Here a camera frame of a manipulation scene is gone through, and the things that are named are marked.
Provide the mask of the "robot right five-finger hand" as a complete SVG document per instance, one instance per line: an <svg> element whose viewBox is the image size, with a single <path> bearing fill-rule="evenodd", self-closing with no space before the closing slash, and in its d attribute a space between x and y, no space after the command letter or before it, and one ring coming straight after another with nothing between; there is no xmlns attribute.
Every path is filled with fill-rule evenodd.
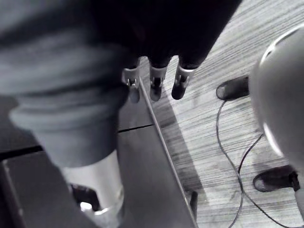
<svg viewBox="0 0 304 228"><path fill-rule="evenodd" d="M3 0L0 93L9 114L57 166L78 208L99 228L123 219L119 111L150 64L150 97L161 97L179 63L172 98L182 99L238 0Z"/></svg>

